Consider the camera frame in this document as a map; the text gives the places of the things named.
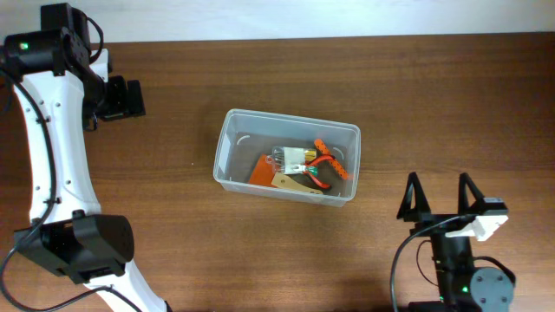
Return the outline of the clear plastic container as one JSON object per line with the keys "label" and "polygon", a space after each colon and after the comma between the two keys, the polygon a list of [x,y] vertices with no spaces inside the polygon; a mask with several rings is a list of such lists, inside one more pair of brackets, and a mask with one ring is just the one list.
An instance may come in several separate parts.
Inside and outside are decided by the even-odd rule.
{"label": "clear plastic container", "polygon": [[[347,172],[347,179],[342,179],[326,162],[318,167],[318,178],[331,185],[331,189],[321,194],[249,182],[257,163],[268,162],[273,147],[313,148],[315,140],[323,141]],[[353,124],[232,109],[220,132],[213,177],[230,192],[342,207],[356,195],[360,162],[361,131]]]}

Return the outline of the red scraper wooden handle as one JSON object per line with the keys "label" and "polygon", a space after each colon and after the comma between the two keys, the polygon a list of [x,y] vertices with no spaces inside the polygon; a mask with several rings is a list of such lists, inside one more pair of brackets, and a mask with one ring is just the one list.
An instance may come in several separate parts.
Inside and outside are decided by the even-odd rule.
{"label": "red scraper wooden handle", "polygon": [[323,195],[323,192],[318,189],[302,185],[282,173],[273,172],[272,166],[266,161],[266,158],[266,154],[261,154],[258,158],[249,178],[249,184]]}

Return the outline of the clear bag of wall plugs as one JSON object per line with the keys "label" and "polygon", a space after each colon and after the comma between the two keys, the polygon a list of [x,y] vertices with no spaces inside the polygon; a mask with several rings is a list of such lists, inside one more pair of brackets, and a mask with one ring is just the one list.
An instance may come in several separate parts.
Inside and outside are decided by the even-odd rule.
{"label": "clear bag of wall plugs", "polygon": [[317,150],[302,147],[274,146],[265,157],[273,172],[285,175],[303,174],[308,164],[317,157]]}

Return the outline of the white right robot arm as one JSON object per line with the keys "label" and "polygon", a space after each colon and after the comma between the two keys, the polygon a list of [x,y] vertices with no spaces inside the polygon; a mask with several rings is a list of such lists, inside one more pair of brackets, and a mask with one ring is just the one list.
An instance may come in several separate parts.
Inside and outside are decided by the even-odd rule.
{"label": "white right robot arm", "polygon": [[[489,239],[508,220],[502,198],[485,196],[467,173],[459,176],[455,214],[434,214],[416,172],[408,182],[396,217],[415,225],[397,248],[389,278],[394,311],[507,311],[514,298],[516,276],[499,260],[475,256],[470,239]],[[418,237],[432,247],[439,292],[437,301],[410,302],[402,307],[395,293],[397,264],[403,250]]]}

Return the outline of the orange bit holder strip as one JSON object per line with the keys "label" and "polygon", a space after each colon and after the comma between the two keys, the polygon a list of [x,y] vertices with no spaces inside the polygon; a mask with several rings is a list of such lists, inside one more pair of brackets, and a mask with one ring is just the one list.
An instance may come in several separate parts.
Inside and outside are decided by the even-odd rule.
{"label": "orange bit holder strip", "polygon": [[[316,139],[314,141],[314,145],[316,147],[316,149],[322,154],[322,155],[332,155],[332,153],[330,152],[329,148],[324,144],[324,142],[321,139]],[[350,180],[353,178],[353,176],[351,174],[349,174],[344,168],[343,166],[340,164],[340,162],[336,159],[332,159],[329,160],[330,165],[333,167],[333,169],[336,171],[336,173],[339,175],[339,177],[343,180]]]}

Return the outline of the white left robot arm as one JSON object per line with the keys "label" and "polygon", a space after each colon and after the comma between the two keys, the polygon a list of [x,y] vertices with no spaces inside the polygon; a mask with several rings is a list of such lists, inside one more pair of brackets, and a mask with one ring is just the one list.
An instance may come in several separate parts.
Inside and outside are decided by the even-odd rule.
{"label": "white left robot arm", "polygon": [[33,186],[30,225],[12,250],[114,311],[167,311],[134,262],[131,224],[102,212],[88,171],[85,133],[146,112],[140,83],[112,75],[108,51],[92,49],[94,27],[70,4],[49,4],[38,31],[3,42],[1,73],[23,112]]}

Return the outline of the red handled pliers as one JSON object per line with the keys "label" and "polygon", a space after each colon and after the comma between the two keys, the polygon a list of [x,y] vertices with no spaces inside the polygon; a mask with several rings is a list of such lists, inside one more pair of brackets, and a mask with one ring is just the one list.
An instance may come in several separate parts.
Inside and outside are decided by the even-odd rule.
{"label": "red handled pliers", "polygon": [[320,189],[322,190],[329,190],[331,185],[324,183],[321,181],[318,176],[318,166],[321,163],[328,162],[330,160],[335,160],[336,158],[332,155],[321,155],[312,160],[309,163],[305,163],[304,165],[294,165],[292,167],[293,174],[304,174],[305,176],[309,177],[310,180]]}

